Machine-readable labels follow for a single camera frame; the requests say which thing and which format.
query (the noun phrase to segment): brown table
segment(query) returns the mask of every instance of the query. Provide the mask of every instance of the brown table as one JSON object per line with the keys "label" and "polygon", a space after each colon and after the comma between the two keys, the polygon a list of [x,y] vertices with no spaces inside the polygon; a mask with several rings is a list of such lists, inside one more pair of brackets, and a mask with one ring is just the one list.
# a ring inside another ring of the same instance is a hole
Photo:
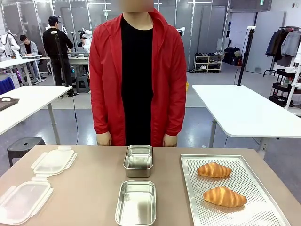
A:
{"label": "brown table", "polygon": [[[35,146],[0,178],[0,194],[13,185],[30,181],[32,163],[57,145]],[[40,212],[25,226],[116,226],[115,210],[120,185],[127,178],[123,168],[126,147],[71,146],[78,153],[62,174],[48,178],[54,191]],[[238,154],[252,167],[292,226],[301,222],[301,205],[253,149],[154,148],[149,178],[156,185],[156,226],[192,226],[190,205],[180,154]]]}

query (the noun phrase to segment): black hair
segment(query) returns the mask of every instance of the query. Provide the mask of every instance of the black hair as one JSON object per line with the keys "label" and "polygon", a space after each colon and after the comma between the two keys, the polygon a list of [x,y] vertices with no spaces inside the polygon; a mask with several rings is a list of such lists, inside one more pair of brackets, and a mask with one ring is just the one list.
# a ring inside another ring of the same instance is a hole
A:
{"label": "black hair", "polygon": [[55,24],[56,24],[57,22],[49,22],[49,25],[50,25],[50,27],[55,27]]}
{"label": "black hair", "polygon": [[25,41],[27,39],[26,35],[22,34],[20,35],[20,41]]}

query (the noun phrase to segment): shoe rack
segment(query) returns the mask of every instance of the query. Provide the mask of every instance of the shoe rack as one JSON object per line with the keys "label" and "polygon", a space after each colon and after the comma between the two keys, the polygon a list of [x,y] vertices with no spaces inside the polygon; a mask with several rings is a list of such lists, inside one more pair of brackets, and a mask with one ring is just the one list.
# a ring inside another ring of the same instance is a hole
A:
{"label": "shoe rack", "polygon": [[194,73],[219,73],[222,67],[222,56],[194,56]]}

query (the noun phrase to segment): person's left hand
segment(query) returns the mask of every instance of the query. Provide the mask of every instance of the person's left hand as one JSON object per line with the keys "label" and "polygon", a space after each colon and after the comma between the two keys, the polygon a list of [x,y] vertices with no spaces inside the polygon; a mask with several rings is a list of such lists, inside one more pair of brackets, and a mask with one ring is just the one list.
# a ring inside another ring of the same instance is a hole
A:
{"label": "person's left hand", "polygon": [[178,136],[165,134],[163,137],[163,147],[177,147]]}

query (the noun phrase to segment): container lid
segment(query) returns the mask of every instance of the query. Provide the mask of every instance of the container lid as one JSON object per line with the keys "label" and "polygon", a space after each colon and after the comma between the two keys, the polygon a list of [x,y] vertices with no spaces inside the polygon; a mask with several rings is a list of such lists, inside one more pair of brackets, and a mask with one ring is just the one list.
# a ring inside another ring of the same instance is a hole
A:
{"label": "container lid", "polygon": [[59,174],[72,165],[76,156],[77,153],[70,146],[59,146],[58,149],[43,153],[32,165],[33,172],[40,177]]}
{"label": "container lid", "polygon": [[51,195],[48,182],[28,181],[10,187],[0,197],[0,223],[18,225],[38,213]]}

